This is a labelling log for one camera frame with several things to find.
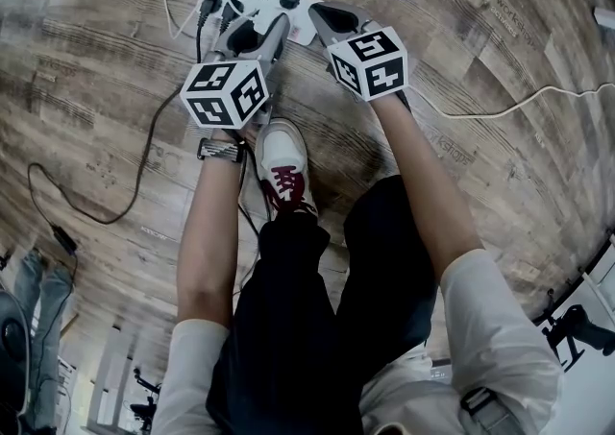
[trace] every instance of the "jeans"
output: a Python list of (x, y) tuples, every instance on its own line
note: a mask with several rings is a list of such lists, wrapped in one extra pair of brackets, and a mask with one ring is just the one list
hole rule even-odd
[(316, 218), (281, 213), (262, 228), (207, 399), (224, 433), (362, 433), (363, 384), (429, 337), (437, 285), (401, 177), (364, 194), (344, 232), (350, 275), (335, 315)]
[(30, 251), (20, 263), (14, 290), (29, 329), (32, 329), (35, 307), (40, 298), (38, 326), (30, 349), (31, 398), (26, 413), (26, 423), (34, 430), (55, 425), (62, 313), (64, 299), (72, 286), (70, 274), (61, 266), (56, 267), (45, 279), (42, 279), (42, 275), (40, 254)]

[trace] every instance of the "person's leg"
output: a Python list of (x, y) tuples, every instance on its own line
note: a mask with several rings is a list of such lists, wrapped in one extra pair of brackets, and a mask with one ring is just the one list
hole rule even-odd
[(400, 176), (377, 182), (344, 224), (350, 275), (337, 321), (359, 386), (424, 343), (437, 285)]
[(32, 328), (32, 319), (40, 295), (40, 281), (43, 271), (42, 256), (37, 249), (31, 249), (19, 263), (14, 295), (26, 318), (28, 329)]
[(335, 316), (318, 261), (329, 235), (317, 225), (299, 132), (273, 120), (258, 138), (259, 177), (275, 221), (243, 288), (213, 372), (207, 407), (225, 433), (360, 433), (346, 394)]
[(55, 425), (62, 313), (71, 286), (70, 273), (62, 266), (57, 266), (41, 284), (40, 315), (30, 362), (32, 397), (26, 416), (33, 429)]

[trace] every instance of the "white sneaker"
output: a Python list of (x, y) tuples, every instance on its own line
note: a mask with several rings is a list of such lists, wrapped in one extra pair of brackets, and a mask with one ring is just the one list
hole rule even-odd
[(309, 191), (308, 150), (297, 127), (287, 119), (272, 119), (257, 138), (258, 178), (277, 211), (301, 211), (318, 216)]

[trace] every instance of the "black and white marker cube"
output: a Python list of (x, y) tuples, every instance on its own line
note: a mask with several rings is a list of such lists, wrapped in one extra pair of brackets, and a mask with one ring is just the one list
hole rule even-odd
[(180, 96), (197, 125), (240, 130), (269, 93), (258, 61), (241, 60), (195, 64)]
[(335, 77), (366, 101), (407, 86), (407, 50), (392, 27), (327, 48)]

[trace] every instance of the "wristwatch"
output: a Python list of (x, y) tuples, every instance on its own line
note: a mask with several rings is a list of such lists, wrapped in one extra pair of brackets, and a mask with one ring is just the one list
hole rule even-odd
[(204, 160), (207, 157), (216, 157), (240, 163), (243, 160), (244, 150), (241, 143), (201, 138), (199, 151), (196, 153), (196, 157), (199, 160)]

